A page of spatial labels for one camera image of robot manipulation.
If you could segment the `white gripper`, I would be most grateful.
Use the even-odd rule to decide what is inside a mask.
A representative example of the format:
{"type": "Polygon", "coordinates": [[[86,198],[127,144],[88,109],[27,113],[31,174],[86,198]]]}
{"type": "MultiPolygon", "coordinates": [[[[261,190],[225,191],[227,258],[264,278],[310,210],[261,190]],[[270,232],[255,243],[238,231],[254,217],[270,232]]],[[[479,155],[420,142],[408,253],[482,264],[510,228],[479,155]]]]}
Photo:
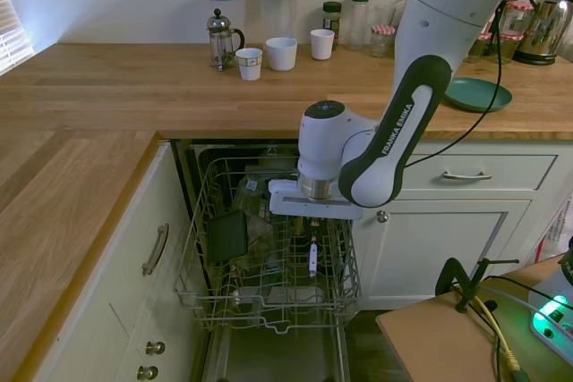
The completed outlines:
{"type": "Polygon", "coordinates": [[[335,181],[329,186],[327,199],[311,200],[300,189],[298,181],[275,179],[269,182],[269,210],[274,215],[302,216],[304,237],[322,242],[327,232],[327,220],[358,220],[363,217],[363,209],[345,199],[335,181]]]}

